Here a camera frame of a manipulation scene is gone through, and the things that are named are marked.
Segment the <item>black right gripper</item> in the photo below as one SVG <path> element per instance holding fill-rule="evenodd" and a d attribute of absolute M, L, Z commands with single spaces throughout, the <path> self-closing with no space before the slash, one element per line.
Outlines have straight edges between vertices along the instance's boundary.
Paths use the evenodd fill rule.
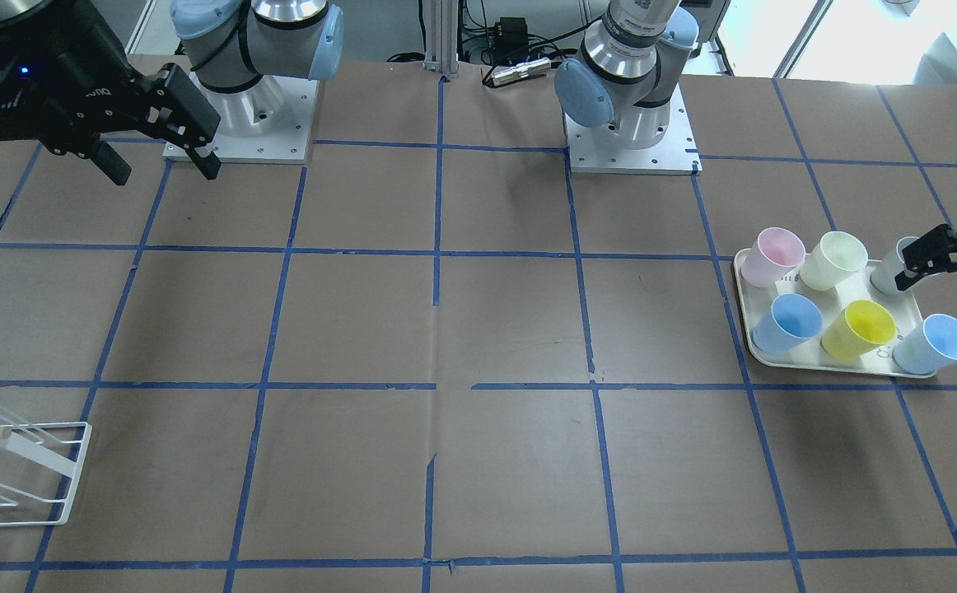
<path fill-rule="evenodd" d="M 105 135 L 135 131 L 185 147 L 215 180 L 222 162 L 209 142 L 219 121 L 178 64 L 137 70 L 91 1 L 0 1 L 0 142 L 38 140 L 126 185 L 132 168 Z"/>

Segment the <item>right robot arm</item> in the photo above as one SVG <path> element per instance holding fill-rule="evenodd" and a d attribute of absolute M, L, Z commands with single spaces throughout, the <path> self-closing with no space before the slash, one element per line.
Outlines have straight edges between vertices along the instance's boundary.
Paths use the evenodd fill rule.
<path fill-rule="evenodd" d="M 328 1 L 175 1 L 170 14 L 191 68 L 147 75 L 91 1 L 0 1 L 0 142 L 38 140 L 122 185 L 131 166 L 102 136 L 137 131 L 214 180 L 220 161 L 203 147 L 231 127 L 214 96 L 328 80 L 342 60 L 343 12 Z"/>

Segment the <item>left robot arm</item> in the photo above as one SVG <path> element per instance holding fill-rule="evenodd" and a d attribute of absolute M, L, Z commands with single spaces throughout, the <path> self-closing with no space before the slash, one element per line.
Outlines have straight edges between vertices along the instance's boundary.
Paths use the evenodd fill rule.
<path fill-rule="evenodd" d="M 554 76 L 566 124 L 594 143 L 596 161 L 665 166 L 658 146 L 671 129 L 673 97 L 696 49 L 699 23 L 677 1 L 613 1 L 588 24 Z M 903 248 L 889 285 L 903 292 L 937 273 L 957 273 L 957 230 L 934 226 Z"/>

